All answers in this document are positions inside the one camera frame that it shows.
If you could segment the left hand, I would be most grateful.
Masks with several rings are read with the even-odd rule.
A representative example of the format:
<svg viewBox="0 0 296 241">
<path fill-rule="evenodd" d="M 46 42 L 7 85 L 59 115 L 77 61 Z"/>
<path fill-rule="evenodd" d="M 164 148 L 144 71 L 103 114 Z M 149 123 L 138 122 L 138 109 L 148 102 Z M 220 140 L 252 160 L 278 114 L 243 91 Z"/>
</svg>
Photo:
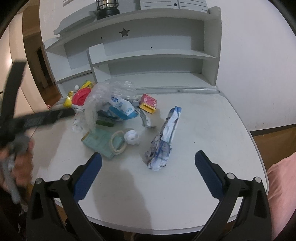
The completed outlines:
<svg viewBox="0 0 296 241">
<path fill-rule="evenodd" d="M 28 144 L 27 151 L 22 155 L 17 155 L 15 159 L 15 166 L 11 172 L 11 176 L 14 178 L 16 185 L 20 187 L 26 187 L 32 180 L 32 170 L 33 170 L 33 148 L 34 142 L 31 140 Z M 9 156 L 9 151 L 7 148 L 1 149 L 1 161 L 5 160 Z M 10 192 L 4 177 L 1 174 L 1 188 Z"/>
</svg>

